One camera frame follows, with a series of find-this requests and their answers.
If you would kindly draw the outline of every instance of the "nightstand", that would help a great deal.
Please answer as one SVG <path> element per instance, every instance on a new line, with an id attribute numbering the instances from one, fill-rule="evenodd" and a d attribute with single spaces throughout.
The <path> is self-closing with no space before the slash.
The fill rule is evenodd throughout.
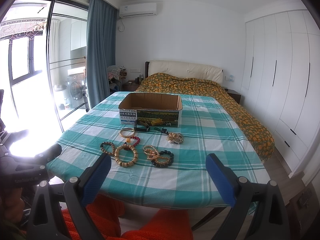
<path id="1" fill-rule="evenodd" d="M 134 81 L 132 82 L 132 84 L 129 84 L 129 82 L 126 82 L 122 85 L 122 91 L 133 92 L 138 89 L 140 84 L 141 84 L 140 82 L 139 84 L 136 84 Z"/>
<path id="2" fill-rule="evenodd" d="M 229 89 L 228 91 L 226 91 L 228 93 L 229 96 L 231 96 L 238 104 L 240 104 L 240 99 L 241 99 L 241 95 L 234 91 Z"/>

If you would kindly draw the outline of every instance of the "blue curtain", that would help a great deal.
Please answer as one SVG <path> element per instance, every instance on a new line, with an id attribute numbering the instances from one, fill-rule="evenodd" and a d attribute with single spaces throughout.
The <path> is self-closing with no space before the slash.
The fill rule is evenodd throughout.
<path id="1" fill-rule="evenodd" d="M 91 108 L 110 95 L 106 67 L 116 64 L 117 10 L 90 0 L 87 21 L 87 87 Z"/>

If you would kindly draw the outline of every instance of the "teal plaid bedsheet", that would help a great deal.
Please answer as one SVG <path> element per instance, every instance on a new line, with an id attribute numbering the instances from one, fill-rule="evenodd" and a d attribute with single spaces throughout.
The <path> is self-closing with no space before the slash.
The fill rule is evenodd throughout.
<path id="1" fill-rule="evenodd" d="M 65 131 L 58 140 L 62 153 L 48 164 L 49 171 L 64 181 L 72 176 L 79 177 L 99 157 L 103 141 L 111 141 L 116 147 L 123 144 L 125 139 L 119 131 L 125 125 L 120 125 L 118 105 L 127 94 L 112 94 Z M 136 147 L 137 163 L 124 168 L 112 157 L 111 170 L 101 193 L 128 203 L 159 208 L 226 206 L 205 168 L 205 159 L 210 153 L 215 153 L 237 176 L 245 176 L 251 182 L 269 181 L 251 144 L 214 98 L 180 96 L 183 104 L 181 126 L 168 130 L 182 133 L 183 144 L 168 143 L 166 135 L 153 127 L 149 132 L 137 132 L 135 136 L 141 139 Z M 142 150 L 149 144 L 159 151 L 174 153 L 172 166 L 163 169 L 153 166 Z M 121 150 L 120 158 L 130 161 L 132 152 Z"/>

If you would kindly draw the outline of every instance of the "cardboard box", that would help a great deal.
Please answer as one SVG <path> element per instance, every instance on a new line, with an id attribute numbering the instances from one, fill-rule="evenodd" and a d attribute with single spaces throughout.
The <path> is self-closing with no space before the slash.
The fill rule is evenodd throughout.
<path id="1" fill-rule="evenodd" d="M 134 125 L 134 121 L 151 126 L 179 127 L 182 100 L 178 95 L 162 93 L 130 93 L 119 104 L 121 124 Z"/>

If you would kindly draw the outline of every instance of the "white wardrobe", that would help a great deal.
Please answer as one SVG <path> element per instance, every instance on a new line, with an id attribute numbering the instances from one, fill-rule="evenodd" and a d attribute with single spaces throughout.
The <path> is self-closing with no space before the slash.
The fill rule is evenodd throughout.
<path id="1" fill-rule="evenodd" d="M 318 79 L 320 30 L 307 10 L 246 23 L 242 105 L 271 132 L 290 177 L 318 132 Z"/>

